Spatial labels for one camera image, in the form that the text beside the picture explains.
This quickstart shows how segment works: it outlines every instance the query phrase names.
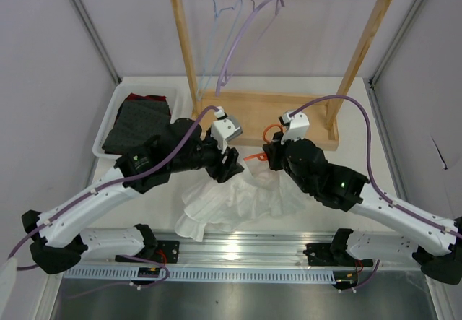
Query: dark gray cloth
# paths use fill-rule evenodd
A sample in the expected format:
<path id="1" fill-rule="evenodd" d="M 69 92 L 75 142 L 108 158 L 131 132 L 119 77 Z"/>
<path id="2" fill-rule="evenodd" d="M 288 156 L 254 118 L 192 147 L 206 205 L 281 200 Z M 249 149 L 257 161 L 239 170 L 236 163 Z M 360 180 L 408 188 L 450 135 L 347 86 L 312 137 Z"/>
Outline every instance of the dark gray cloth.
<path id="1" fill-rule="evenodd" d="M 170 109 L 166 102 L 125 101 L 103 150 L 108 154 L 123 154 L 159 134 L 169 123 Z"/>

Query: white plastic tray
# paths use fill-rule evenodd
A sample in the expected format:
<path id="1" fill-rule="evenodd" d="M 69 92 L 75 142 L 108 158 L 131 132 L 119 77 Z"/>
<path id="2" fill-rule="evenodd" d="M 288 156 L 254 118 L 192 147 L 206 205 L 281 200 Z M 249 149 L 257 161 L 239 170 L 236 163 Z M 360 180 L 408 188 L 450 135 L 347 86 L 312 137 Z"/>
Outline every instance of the white plastic tray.
<path id="1" fill-rule="evenodd" d="M 106 109 L 106 113 L 101 123 L 100 129 L 96 135 L 95 143 L 93 144 L 93 154 L 96 157 L 103 157 L 105 159 L 116 160 L 120 155 L 105 154 L 102 146 L 108 137 L 109 131 L 113 128 L 114 122 L 116 121 L 117 110 L 121 107 L 122 102 L 130 94 L 137 95 L 159 95 L 167 98 L 172 118 L 170 122 L 175 121 L 181 117 L 183 110 L 183 100 L 181 99 L 180 91 L 177 87 L 160 87 L 156 85 L 144 84 L 144 83 L 120 83 L 115 89 L 112 98 L 110 99 L 109 106 Z"/>

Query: blue hanger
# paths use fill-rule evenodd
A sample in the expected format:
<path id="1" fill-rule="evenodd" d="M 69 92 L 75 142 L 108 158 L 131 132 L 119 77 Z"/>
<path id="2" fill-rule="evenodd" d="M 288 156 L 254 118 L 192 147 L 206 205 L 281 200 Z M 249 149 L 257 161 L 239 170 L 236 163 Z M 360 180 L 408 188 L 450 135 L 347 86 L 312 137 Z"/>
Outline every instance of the blue hanger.
<path id="1" fill-rule="evenodd" d="M 199 80 L 199 85 L 197 87 L 196 97 L 197 97 L 198 101 L 200 101 L 202 99 L 202 95 L 206 91 L 206 88 L 209 86 L 210 79 L 212 78 L 213 73 L 215 73 L 215 70 L 217 69 L 218 63 L 222 60 L 222 57 L 223 57 L 223 55 L 225 53 L 225 49 L 227 47 L 227 44 L 229 43 L 229 41 L 231 39 L 231 35 L 232 35 L 232 33 L 233 33 L 234 29 L 235 29 L 235 26 L 237 24 L 237 20 L 239 19 L 239 16 L 240 16 L 240 12 L 242 11 L 242 8 L 243 8 L 243 0 L 237 0 L 236 3 L 234 4 L 234 6 L 221 8 L 219 11 L 217 11 L 217 3 L 216 3 L 215 0 L 212 0 L 212 1 L 214 3 L 214 24 L 212 26 L 212 30 L 210 31 L 209 40 L 207 41 L 207 50 L 206 50 L 205 59 L 204 59 L 204 68 L 202 70 L 201 79 Z M 222 51 L 219 54 L 218 59 L 215 62 L 215 65 L 213 66 L 211 75 L 209 76 L 209 78 L 207 79 L 205 85 L 203 86 L 202 83 L 203 83 L 204 78 L 206 76 L 205 73 L 206 73 L 206 69 L 207 69 L 207 67 L 209 65 L 210 53 L 212 51 L 212 42 L 213 42 L 213 39 L 215 37 L 215 32 L 217 31 L 218 18 L 219 18 L 219 16 L 221 15 L 221 13 L 223 11 L 227 11 L 228 9 L 231 9 L 231 10 L 234 11 L 237 8 L 239 8 L 239 10 L 237 11 L 236 18 L 234 19 L 234 22 L 233 22 L 233 24 L 231 26 L 230 33 L 228 34 L 226 42 L 223 45 Z"/>

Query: folded clothing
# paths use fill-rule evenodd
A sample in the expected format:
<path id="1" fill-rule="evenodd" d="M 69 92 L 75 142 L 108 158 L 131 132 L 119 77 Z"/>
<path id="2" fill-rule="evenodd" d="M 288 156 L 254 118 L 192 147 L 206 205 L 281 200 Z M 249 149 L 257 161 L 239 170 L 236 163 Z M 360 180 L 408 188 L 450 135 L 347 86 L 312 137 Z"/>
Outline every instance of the folded clothing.
<path id="1" fill-rule="evenodd" d="M 121 155 L 160 134 L 169 123 L 170 109 L 165 97 L 130 94 L 118 110 L 103 150 L 106 154 Z"/>

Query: clothes hanger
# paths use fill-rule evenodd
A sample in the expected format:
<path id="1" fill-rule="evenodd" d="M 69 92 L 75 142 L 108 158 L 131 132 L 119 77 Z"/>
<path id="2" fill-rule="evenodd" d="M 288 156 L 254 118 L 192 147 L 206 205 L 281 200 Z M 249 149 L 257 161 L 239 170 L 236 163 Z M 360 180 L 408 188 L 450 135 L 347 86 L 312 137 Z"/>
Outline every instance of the clothes hanger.
<path id="1" fill-rule="evenodd" d="M 196 98 L 197 98 L 198 101 L 200 101 L 202 99 L 202 95 L 205 93 L 207 87 L 209 86 L 210 79 L 212 78 L 213 74 L 215 73 L 215 70 L 217 69 L 218 63 L 222 60 L 223 54 L 225 53 L 225 49 L 226 49 L 226 47 L 227 47 L 227 45 L 228 45 L 228 43 L 229 43 L 229 41 L 231 39 L 231 35 L 234 32 L 235 26 L 237 24 L 237 20 L 239 19 L 240 12 L 242 11 L 242 8 L 243 8 L 243 0 L 237 0 L 235 2 L 234 6 L 221 8 L 219 11 L 217 11 L 217 2 L 215 0 L 212 0 L 212 1 L 213 1 L 213 4 L 214 4 L 214 24 L 212 26 L 212 30 L 210 31 L 209 40 L 207 41 L 207 50 L 206 50 L 206 55 L 205 55 L 205 59 L 204 59 L 204 68 L 202 70 L 201 79 L 199 80 L 199 84 L 198 84 L 197 91 L 196 91 Z M 227 10 L 233 10 L 234 11 L 237 8 L 239 8 L 239 10 L 237 11 L 237 14 L 236 14 L 234 22 L 233 22 L 233 24 L 231 26 L 230 32 L 228 33 L 225 44 L 223 45 L 222 51 L 220 52 L 220 54 L 218 56 L 218 59 L 215 62 L 215 65 L 213 66 L 212 71 L 210 72 L 211 74 L 209 75 L 205 85 L 203 85 L 204 79 L 206 77 L 206 70 L 207 70 L 207 67 L 209 65 L 209 60 L 210 60 L 210 56 L 211 56 L 210 53 L 212 52 L 212 43 L 213 43 L 213 40 L 214 40 L 214 37 L 215 37 L 215 32 L 217 31 L 218 19 L 219 19 L 220 15 L 221 15 L 221 13 L 223 11 L 227 11 Z"/>
<path id="2" fill-rule="evenodd" d="M 249 51 L 244 56 L 244 60 L 239 62 L 239 66 L 237 67 L 237 69 L 235 71 L 233 71 L 231 74 L 228 74 L 227 67 L 228 67 L 229 62 L 230 62 L 230 60 L 232 58 L 232 55 L 234 54 L 234 52 L 235 52 L 235 50 L 237 48 L 237 45 L 239 44 L 240 40 L 244 36 L 247 29 L 252 24 L 252 22 L 255 19 L 256 15 L 267 4 L 269 4 L 271 1 L 276 1 L 276 9 L 275 9 L 275 13 L 274 13 L 273 18 L 271 19 L 269 24 L 263 29 L 263 32 L 258 36 L 256 41 L 253 42 L 253 45 L 250 47 Z M 240 70 L 240 68 L 243 66 L 243 64 L 247 61 L 248 57 L 252 54 L 253 49 L 257 46 L 259 40 L 263 37 L 263 34 L 269 29 L 269 27 L 271 26 L 273 21 L 276 19 L 281 7 L 285 7 L 284 0 L 264 0 L 257 7 L 253 8 L 252 13 L 250 13 L 250 15 L 247 17 L 247 20 L 244 22 L 243 26 L 240 28 L 239 33 L 237 34 L 236 39 L 232 43 L 230 51 L 228 52 L 228 54 L 226 56 L 225 62 L 223 63 L 222 70 L 221 70 L 221 72 L 220 72 L 220 74 L 218 76 L 217 87 L 215 89 L 215 96 L 219 96 L 219 92 L 220 92 L 221 88 L 224 87 L 230 81 L 230 79 L 235 75 L 235 73 L 238 72 Z"/>

